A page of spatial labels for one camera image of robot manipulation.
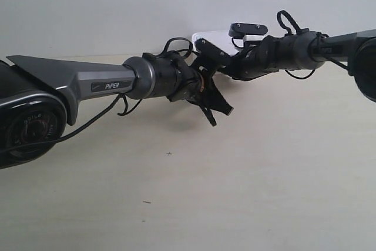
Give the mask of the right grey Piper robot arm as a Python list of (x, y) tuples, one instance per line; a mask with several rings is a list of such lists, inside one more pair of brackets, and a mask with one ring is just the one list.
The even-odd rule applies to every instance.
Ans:
[(281, 38), (267, 36), (259, 45), (244, 48), (231, 57), (223, 73), (251, 81), (280, 70), (316, 70), (326, 62), (347, 71), (360, 92), (375, 101), (375, 30), (327, 36), (304, 31)]

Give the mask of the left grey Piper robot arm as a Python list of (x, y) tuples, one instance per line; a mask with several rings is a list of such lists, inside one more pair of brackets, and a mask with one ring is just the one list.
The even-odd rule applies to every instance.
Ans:
[(188, 65), (176, 51), (144, 53), (121, 65), (9, 56), (1, 62), (1, 168), (33, 161), (67, 140), (65, 128), (88, 99), (186, 100), (215, 125), (213, 112), (232, 112), (213, 82), (224, 66), (202, 58)]

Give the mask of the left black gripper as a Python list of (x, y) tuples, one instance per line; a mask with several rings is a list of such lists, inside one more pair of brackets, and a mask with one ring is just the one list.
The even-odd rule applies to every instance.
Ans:
[(169, 102), (186, 100), (197, 106), (230, 115), (233, 107), (225, 100), (213, 80), (213, 72), (206, 69), (183, 73), (177, 88), (169, 95)]

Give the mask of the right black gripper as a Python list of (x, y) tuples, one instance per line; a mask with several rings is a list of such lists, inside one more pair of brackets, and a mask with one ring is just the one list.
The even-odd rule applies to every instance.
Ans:
[(238, 53), (231, 56), (226, 75), (238, 81), (252, 81), (262, 76), (279, 72), (276, 50), (279, 39), (244, 41)]

